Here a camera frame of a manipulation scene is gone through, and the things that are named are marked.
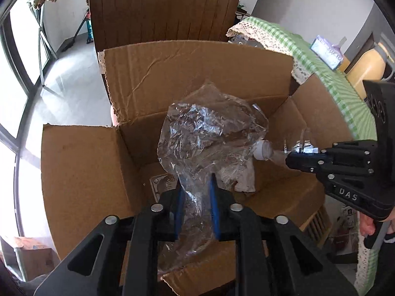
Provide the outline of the person's right hand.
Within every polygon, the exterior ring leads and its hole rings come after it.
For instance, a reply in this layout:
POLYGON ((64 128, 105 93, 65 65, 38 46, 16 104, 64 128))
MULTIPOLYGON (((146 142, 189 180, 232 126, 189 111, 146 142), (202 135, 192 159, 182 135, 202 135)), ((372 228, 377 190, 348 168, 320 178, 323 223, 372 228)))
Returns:
POLYGON ((359 214, 359 231, 364 237, 371 236, 375 233, 374 220, 361 212, 359 214))

